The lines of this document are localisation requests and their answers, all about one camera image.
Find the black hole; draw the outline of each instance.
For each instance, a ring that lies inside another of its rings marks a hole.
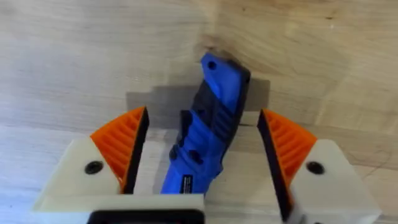
[[[307,169],[316,175],[321,175],[325,173],[325,168],[319,162],[311,161],[307,163]]]
[[[88,175],[96,174],[104,167],[104,164],[101,161],[92,161],[85,167],[85,172]]]
[[[210,68],[210,70],[216,70],[217,64],[215,62],[209,62],[207,63],[207,67]]]

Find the orange jaw pad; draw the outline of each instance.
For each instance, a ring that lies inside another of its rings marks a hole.
[[[257,127],[264,141],[269,168],[284,222],[292,211],[289,186],[317,138],[301,126],[267,109],[260,112]]]
[[[122,114],[90,136],[119,180],[123,194],[134,191],[148,126],[148,112],[143,106]]]

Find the wooden surface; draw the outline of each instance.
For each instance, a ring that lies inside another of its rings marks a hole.
[[[344,150],[398,223],[398,1],[0,0],[0,223],[32,202],[73,138],[148,105],[137,191],[159,191],[208,49],[252,71],[262,106]],[[259,134],[241,126],[206,196],[208,223],[279,223]]]

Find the screw head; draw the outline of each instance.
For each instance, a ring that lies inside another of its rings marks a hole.
[[[322,164],[316,161],[310,161],[307,163],[307,169],[316,175],[322,175],[325,173],[325,168],[323,167]]]
[[[104,163],[101,161],[91,161],[85,167],[85,173],[88,175],[97,174],[104,167]]]

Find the black screw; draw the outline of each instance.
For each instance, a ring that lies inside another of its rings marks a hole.
[[[319,162],[311,161],[307,163],[307,169],[316,175],[322,175],[325,173],[325,168],[323,167],[322,164]]]
[[[210,68],[210,70],[216,70],[217,64],[215,62],[209,62],[207,63],[207,67]]]
[[[101,161],[89,162],[85,167],[85,172],[88,175],[96,174],[102,170],[104,164]]]
[[[200,158],[200,154],[199,152],[195,151],[195,150],[190,150],[189,151],[189,156],[191,157],[191,159],[196,162],[199,165],[203,164],[203,159]]]

